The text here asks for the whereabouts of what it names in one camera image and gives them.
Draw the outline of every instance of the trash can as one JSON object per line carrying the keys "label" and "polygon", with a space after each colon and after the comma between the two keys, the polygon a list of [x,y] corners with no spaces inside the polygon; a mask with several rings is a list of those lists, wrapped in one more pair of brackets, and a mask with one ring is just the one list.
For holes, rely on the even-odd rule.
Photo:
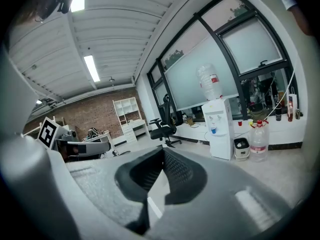
{"label": "trash can", "polygon": [[250,145],[246,138],[236,138],[233,141],[234,156],[237,161],[247,160],[249,157]]}

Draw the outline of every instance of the window handle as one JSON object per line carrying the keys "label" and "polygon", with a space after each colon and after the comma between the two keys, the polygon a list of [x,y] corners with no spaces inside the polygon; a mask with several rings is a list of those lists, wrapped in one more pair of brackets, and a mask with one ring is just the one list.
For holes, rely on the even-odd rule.
{"label": "window handle", "polygon": [[267,61],[268,61],[267,59],[266,59],[266,60],[261,61],[261,62],[260,62],[259,67],[262,67],[262,66],[266,65],[264,62],[267,62]]}

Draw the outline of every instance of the plastic water bottle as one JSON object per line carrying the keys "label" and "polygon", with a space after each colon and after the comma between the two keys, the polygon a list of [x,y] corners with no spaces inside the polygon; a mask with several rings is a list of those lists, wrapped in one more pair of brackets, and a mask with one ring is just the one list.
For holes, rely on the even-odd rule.
{"label": "plastic water bottle", "polygon": [[216,69],[211,63],[204,64],[196,69],[201,89],[208,101],[222,97],[222,89]]}
{"label": "plastic water bottle", "polygon": [[269,146],[269,128],[266,120],[258,120],[256,125],[251,125],[250,131],[250,158],[254,162],[267,160]]}

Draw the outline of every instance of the white ceiling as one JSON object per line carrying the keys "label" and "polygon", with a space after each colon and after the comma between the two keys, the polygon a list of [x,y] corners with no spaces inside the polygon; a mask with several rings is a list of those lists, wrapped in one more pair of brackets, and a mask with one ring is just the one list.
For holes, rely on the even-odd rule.
{"label": "white ceiling", "polygon": [[[175,0],[85,0],[85,10],[55,12],[16,27],[9,55],[40,98],[68,99],[132,82],[155,29]],[[84,56],[93,55],[100,82]]]}

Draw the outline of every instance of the chair backrest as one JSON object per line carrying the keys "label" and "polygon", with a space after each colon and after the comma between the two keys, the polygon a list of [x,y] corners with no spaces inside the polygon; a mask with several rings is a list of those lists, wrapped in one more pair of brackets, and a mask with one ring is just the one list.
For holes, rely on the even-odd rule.
{"label": "chair backrest", "polygon": [[169,95],[168,94],[166,94],[163,97],[163,102],[164,102],[164,121],[174,131],[174,133],[176,133],[177,127],[174,125],[174,122],[173,122],[173,120],[171,118],[171,114],[170,114],[170,99],[169,99]]}

